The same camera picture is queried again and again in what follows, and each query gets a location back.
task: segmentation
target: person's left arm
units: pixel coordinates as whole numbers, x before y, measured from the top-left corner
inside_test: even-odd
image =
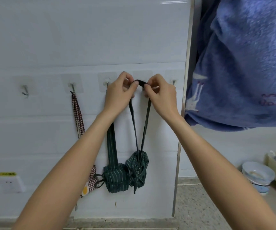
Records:
[[[84,188],[104,136],[114,119],[125,109],[138,84],[122,72],[109,85],[104,110],[81,138],[67,151],[32,194],[17,219],[14,230],[62,229]]]

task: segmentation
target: dark green fabric bundle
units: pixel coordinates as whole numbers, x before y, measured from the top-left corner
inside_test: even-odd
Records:
[[[144,86],[145,82],[139,81],[140,86]],[[113,123],[107,131],[107,149],[108,149],[108,166],[104,167],[104,173],[96,176],[102,176],[103,179],[98,181],[96,187],[101,187],[104,183],[110,193],[117,193],[120,191],[128,190],[129,186],[134,187],[134,193],[136,189],[140,188],[145,183],[147,175],[147,167],[149,158],[146,152],[143,151],[145,134],[148,127],[148,118],[151,108],[151,100],[148,102],[147,116],[144,125],[141,149],[138,149],[137,132],[135,126],[134,110],[132,100],[129,102],[129,109],[131,111],[135,138],[136,138],[136,152],[125,162],[125,164],[118,163],[117,149],[116,149],[116,137]]]

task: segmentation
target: metal edge trim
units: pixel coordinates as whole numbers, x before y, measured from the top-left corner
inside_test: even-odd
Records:
[[[197,43],[196,34],[199,26],[200,16],[201,16],[201,0],[191,0],[189,26],[188,26],[187,52],[186,52],[186,62],[185,62],[183,99],[182,99],[182,110],[181,110],[182,117],[184,117],[185,115],[187,83],[190,82],[191,84],[192,82],[192,73],[194,71],[195,62],[196,62],[197,47],[195,45]],[[181,156],[181,147],[182,147],[181,143],[178,142],[178,154],[177,154],[177,164],[176,164],[176,174],[175,174],[172,217],[175,216],[176,194],[177,194],[177,187],[178,187],[178,170],[179,170],[179,161]]]

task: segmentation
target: blue blanket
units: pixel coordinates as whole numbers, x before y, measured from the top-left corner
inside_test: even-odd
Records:
[[[216,0],[198,38],[186,121],[218,131],[276,127],[276,0]]]

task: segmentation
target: yellow sticker with text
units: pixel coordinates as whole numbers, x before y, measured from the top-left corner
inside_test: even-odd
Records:
[[[0,172],[0,177],[13,177],[16,176],[15,172]]]

